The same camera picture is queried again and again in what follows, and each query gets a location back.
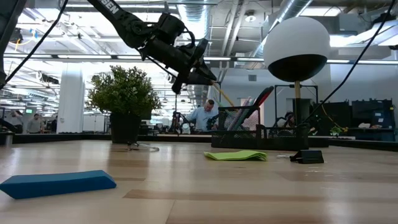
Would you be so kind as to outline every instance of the white and black sphere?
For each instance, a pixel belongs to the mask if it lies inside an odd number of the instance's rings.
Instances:
[[[315,19],[294,17],[275,26],[264,45],[264,63],[276,78],[285,82],[304,81],[325,66],[330,37]]]

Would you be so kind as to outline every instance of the blue foam block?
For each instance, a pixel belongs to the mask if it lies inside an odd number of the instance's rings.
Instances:
[[[66,174],[15,175],[0,184],[14,199],[112,189],[113,178],[103,170]]]

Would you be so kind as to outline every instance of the wooden table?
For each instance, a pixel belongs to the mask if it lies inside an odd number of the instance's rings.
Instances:
[[[16,174],[103,169],[116,189],[15,201],[0,192],[8,223],[397,223],[398,154],[330,147],[326,163],[217,162],[208,143],[145,142],[159,152],[109,141],[0,148],[0,181]]]

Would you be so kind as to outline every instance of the green towel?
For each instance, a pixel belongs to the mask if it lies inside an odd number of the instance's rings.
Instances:
[[[205,156],[217,161],[241,161],[246,159],[267,160],[267,154],[252,150],[242,150],[239,152],[205,152]]]

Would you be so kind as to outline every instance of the black basket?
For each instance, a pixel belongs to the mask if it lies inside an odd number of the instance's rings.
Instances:
[[[308,126],[266,128],[258,124],[255,131],[214,131],[211,146],[281,151],[308,149]]]
[[[218,108],[220,131],[255,131],[257,124],[260,124],[260,108],[257,106]]]

